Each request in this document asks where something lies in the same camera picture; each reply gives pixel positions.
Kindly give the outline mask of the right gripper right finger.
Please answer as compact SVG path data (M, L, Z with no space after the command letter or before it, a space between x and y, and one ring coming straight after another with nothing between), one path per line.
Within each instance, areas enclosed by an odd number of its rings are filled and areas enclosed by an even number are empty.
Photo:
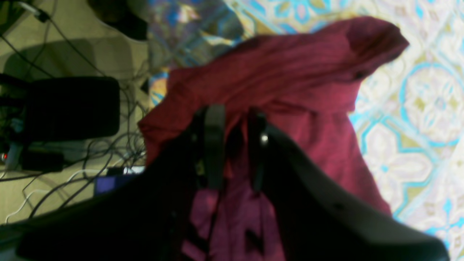
M448 261L436 237L349 194L265 114L248 112L251 184L272 203L288 261Z

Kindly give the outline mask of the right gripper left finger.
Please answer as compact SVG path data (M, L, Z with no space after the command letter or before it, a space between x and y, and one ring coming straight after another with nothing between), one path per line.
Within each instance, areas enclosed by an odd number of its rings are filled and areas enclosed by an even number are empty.
M28 222L16 254L29 261L206 260L209 243L190 221L200 189L223 180L225 106L197 111L144 173L122 187Z

